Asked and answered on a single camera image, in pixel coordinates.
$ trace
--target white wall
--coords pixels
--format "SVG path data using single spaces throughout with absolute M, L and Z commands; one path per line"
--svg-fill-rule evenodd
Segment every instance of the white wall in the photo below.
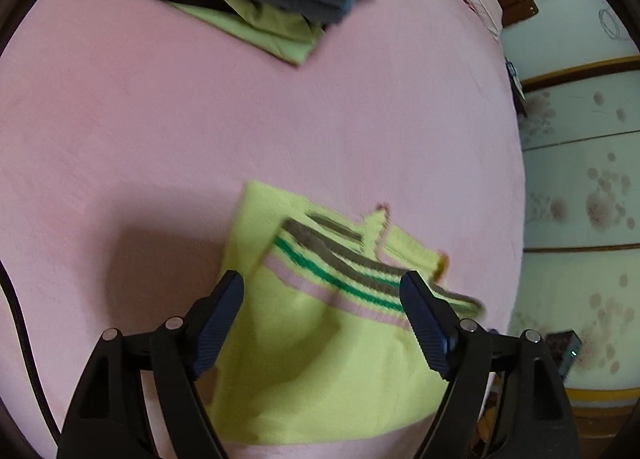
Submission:
M 540 10 L 531 19 L 506 28 L 502 43 L 521 80 L 566 67 L 638 54 L 631 40 L 612 40 L 600 23 L 605 0 L 535 0 Z M 620 36 L 628 33 L 620 27 Z M 615 22 L 606 17 L 610 29 Z

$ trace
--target pink mattress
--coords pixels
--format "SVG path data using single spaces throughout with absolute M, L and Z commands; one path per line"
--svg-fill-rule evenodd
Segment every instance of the pink mattress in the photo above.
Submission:
M 298 69 L 155 0 L 39 0 L 0 58 L 0 154 L 0 255 L 60 425 L 101 331 L 209 293 L 249 179 L 354 217 L 388 203 L 485 327 L 510 318 L 516 117 L 462 0 L 361 0 Z M 0 395 L 53 457 L 4 301 Z

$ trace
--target bed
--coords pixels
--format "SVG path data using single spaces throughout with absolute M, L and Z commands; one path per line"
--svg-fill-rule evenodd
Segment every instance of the bed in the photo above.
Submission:
M 502 48 L 462 0 L 361 0 L 301 68 L 154 0 L 38 0 L 0 58 L 0 154 L 0 255 L 59 425 L 101 331 L 209 293 L 250 179 L 354 218 L 388 205 L 448 255 L 445 285 L 482 300 L 485 327 L 510 320 L 516 115 Z M 54 457 L 4 302 L 0 396 Z

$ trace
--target green stripe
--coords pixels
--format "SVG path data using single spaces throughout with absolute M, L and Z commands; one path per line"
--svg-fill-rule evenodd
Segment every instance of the green stripe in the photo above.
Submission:
M 363 291 L 361 291 L 359 289 L 356 289 L 352 285 L 349 285 L 346 282 L 342 282 L 337 277 L 334 277 L 334 276 L 328 274 L 326 271 L 324 271 L 324 269 L 319 267 L 315 262 L 310 261 L 309 259 L 307 259 L 306 257 L 300 255 L 299 253 L 296 253 L 296 251 L 284 239 L 282 239 L 280 237 L 276 238 L 275 245 L 279 249 L 284 251 L 286 256 L 295 265 L 298 265 L 300 267 L 304 267 L 305 269 L 308 269 L 308 271 L 310 271 L 312 274 L 314 274 L 319 279 L 324 280 L 324 282 L 328 282 L 331 285 L 334 285 L 335 287 L 337 287 L 338 289 L 346 291 L 347 293 L 351 293 L 351 295 L 353 295 L 353 296 L 357 296 L 358 298 L 361 298 L 361 299 L 366 300 L 368 302 L 377 304 L 377 305 L 379 305 L 381 307 L 386 307 L 388 309 L 393 309 L 394 311 L 404 312 L 404 309 L 402 308 L 402 305 L 396 304 L 394 302 L 389 302 L 388 300 L 384 300 L 382 298 L 378 298 L 377 296 L 373 296 L 373 295 L 369 295 L 367 293 L 364 293 Z

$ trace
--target orange trim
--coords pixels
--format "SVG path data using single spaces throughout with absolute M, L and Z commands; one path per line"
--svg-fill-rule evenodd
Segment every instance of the orange trim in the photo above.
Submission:
M 588 391 L 586 389 L 566 389 L 572 401 L 624 401 L 640 397 L 640 389 L 623 389 L 621 391 Z

